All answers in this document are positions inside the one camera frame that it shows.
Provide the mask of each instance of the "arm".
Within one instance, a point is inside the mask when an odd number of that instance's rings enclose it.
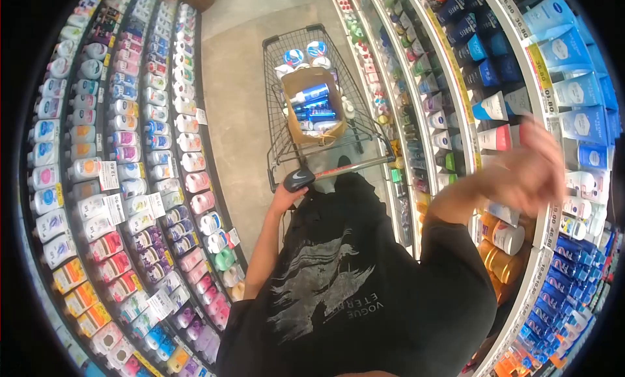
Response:
[[[278,256],[277,241],[280,219],[293,202],[306,194],[307,191],[308,187],[304,187],[297,192],[289,193],[281,183],[278,186],[270,208],[265,215],[261,234],[258,236],[254,252],[252,252],[252,259],[247,267],[244,300],[256,298],[265,281],[273,272]]]

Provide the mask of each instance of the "tiled floor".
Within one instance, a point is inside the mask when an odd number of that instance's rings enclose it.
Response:
[[[202,14],[202,82],[213,154],[230,217],[248,260],[273,198],[268,179],[270,132],[262,41],[314,23],[324,24],[358,82],[332,0],[216,0]],[[366,144],[365,155],[357,154],[350,145],[309,156],[309,167],[313,171],[334,168],[341,154],[353,162],[361,156],[377,156],[377,143]],[[276,181],[297,166],[295,161],[278,166]],[[381,168],[368,168],[361,174],[386,200]],[[332,186],[333,180],[326,180],[319,182],[317,189],[328,192]]]

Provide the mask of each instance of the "shopping cart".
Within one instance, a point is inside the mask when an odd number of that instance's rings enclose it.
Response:
[[[348,130],[345,131],[345,134],[339,140],[336,140],[331,145],[327,143],[325,145],[322,143],[295,144],[293,142],[287,119],[283,113],[285,104],[281,94],[282,87],[274,69],[284,63],[283,55],[287,50],[300,49],[306,53],[306,47],[312,41],[323,41],[327,45],[326,56],[330,59],[333,66],[330,71],[334,74],[343,95],[353,103],[355,109],[355,117],[347,121]],[[276,192],[280,182],[277,181],[276,183],[274,178],[274,173],[280,164],[290,160],[297,160],[301,169],[308,170],[307,156],[335,150],[346,145],[355,145],[356,150],[363,154],[364,141],[381,140],[387,154],[363,160],[346,167],[333,168],[315,174],[307,172],[307,175],[314,175],[313,180],[322,180],[336,177],[342,173],[395,161],[395,155],[389,140],[386,138],[379,123],[369,114],[369,108],[366,107],[354,78],[349,73],[345,61],[341,58],[322,24],[310,25],[290,33],[267,38],[262,41],[262,49],[271,141],[271,147],[267,153],[267,172],[272,192]]]

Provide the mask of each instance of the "black t-shirt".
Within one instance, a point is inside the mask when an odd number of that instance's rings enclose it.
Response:
[[[421,244],[419,264],[372,189],[306,200],[256,299],[232,305],[217,375],[457,376],[493,324],[493,286],[465,226],[433,220]]]

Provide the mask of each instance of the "graphic print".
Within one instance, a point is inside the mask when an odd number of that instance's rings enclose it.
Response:
[[[268,321],[275,323],[275,332],[284,334],[280,343],[313,332],[311,318],[320,303],[325,306],[322,323],[332,318],[335,308],[354,295],[375,269],[375,265],[351,267],[350,258],[358,251],[342,242],[349,234],[351,230],[346,230],[327,243],[304,245],[285,273],[272,279],[281,284],[271,287],[276,297],[272,306],[283,309]]]

